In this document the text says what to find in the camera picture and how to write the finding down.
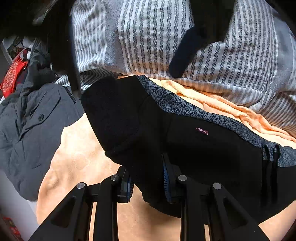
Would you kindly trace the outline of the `black pants with patterned waistband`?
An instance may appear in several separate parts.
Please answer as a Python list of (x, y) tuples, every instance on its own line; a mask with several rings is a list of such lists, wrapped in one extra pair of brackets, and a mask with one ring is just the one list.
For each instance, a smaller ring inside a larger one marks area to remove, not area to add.
[(295, 149), (201, 110), (145, 76), (103, 78), (81, 103), (105, 155), (128, 169), (144, 201), (162, 213), (181, 215), (165, 195), (164, 160), (198, 183), (220, 183), (257, 222), (295, 201)]

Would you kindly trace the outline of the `orange bed sheet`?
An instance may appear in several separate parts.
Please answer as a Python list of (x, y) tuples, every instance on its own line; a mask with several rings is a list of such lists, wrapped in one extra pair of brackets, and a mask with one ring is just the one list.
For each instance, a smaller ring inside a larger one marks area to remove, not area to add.
[[(295, 147), (295, 137), (272, 126), (260, 114), (238, 106), (216, 94), (197, 91), (171, 80), (157, 81), (187, 102), (210, 113), (233, 118), (266, 140)], [(62, 199), (80, 182), (96, 184), (118, 170), (118, 165), (105, 156), (87, 116), (65, 127), (39, 190), (37, 222), (42, 223)], [(129, 204), (118, 206), (120, 240), (179, 240), (181, 221), (162, 214), (144, 202), (138, 188)]]

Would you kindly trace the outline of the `grey padded jacket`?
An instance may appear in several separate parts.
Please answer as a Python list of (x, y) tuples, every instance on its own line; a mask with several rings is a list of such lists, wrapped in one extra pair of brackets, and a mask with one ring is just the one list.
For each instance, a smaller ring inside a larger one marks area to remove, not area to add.
[(1, 170), (24, 199), (36, 201), (65, 127), (84, 114), (70, 88), (55, 84), (47, 46), (33, 43), (23, 84), (1, 103)]

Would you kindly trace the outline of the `grey white striped duvet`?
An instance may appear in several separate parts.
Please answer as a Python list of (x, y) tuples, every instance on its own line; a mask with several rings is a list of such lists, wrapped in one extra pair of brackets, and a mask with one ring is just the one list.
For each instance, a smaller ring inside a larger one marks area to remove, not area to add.
[(108, 75), (171, 79), (295, 135), (295, 34), (266, 1), (235, 1), (211, 44), (189, 1), (75, 1), (71, 16), (83, 90)]

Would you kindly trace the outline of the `red patterned cloth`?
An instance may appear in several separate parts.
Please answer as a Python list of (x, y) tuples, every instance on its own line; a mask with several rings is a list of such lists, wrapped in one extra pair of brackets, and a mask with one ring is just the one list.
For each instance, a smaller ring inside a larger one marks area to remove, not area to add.
[(19, 53), (9, 70), (7, 71), (2, 83), (1, 83), (1, 91), (3, 93), (4, 98), (7, 98), (10, 94), (15, 92), (17, 79), (22, 74), (22, 72), (26, 69), (28, 61), (25, 61), (21, 57), (21, 53)]

